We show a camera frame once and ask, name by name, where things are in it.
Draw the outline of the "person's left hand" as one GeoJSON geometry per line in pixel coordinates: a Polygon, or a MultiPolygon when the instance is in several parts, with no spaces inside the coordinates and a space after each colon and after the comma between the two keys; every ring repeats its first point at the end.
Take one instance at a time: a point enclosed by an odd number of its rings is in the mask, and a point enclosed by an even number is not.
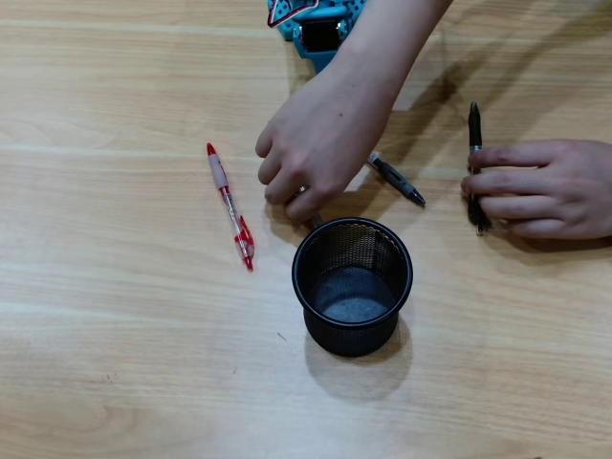
{"type": "Polygon", "coordinates": [[[611,145],[557,140],[485,148],[469,156],[479,174],[462,191],[507,230],[530,239],[611,235],[611,145]]]}

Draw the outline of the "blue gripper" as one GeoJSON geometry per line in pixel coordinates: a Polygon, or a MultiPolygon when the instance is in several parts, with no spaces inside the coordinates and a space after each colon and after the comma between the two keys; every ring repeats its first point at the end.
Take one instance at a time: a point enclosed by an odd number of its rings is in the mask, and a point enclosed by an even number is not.
{"type": "Polygon", "coordinates": [[[316,18],[291,21],[290,38],[298,55],[320,73],[335,57],[348,34],[346,19],[316,18]]]}

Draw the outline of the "person's right hand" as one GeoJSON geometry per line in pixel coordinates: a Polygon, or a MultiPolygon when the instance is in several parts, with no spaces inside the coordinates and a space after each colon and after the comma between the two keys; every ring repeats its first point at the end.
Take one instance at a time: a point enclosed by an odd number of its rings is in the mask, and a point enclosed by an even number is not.
{"type": "Polygon", "coordinates": [[[338,197],[381,138],[405,79],[403,69],[329,65],[292,95],[255,147],[268,203],[302,223],[338,197]]]}

